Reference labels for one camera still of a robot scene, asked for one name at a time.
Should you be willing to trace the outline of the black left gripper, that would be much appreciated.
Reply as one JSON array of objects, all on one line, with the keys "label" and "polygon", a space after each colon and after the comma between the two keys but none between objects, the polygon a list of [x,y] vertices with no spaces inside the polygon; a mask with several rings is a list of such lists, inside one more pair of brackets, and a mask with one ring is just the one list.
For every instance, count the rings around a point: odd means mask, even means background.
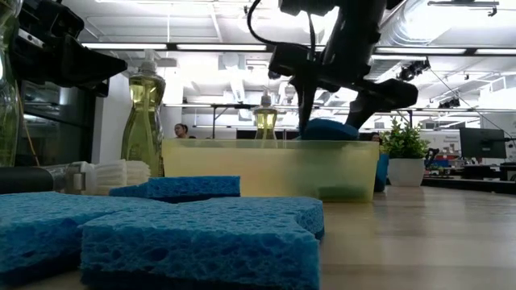
[{"label": "black left gripper", "polygon": [[59,83],[108,97],[112,76],[127,62],[84,47],[84,21],[61,1],[25,1],[10,41],[10,62],[20,80]]}]

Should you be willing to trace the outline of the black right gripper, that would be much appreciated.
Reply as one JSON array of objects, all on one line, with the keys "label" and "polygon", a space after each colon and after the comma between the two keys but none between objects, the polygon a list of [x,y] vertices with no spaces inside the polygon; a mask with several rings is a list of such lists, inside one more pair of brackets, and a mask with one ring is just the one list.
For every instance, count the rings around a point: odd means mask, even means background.
[{"label": "black right gripper", "polygon": [[310,49],[279,44],[268,69],[296,78],[299,135],[310,120],[314,95],[320,87],[350,87],[358,94],[350,103],[346,124],[360,129],[375,113],[412,106],[418,100],[415,85],[397,79],[381,83],[363,80],[370,71],[369,59],[381,37],[379,22],[383,6],[341,6],[331,36],[322,52],[310,59]]}]

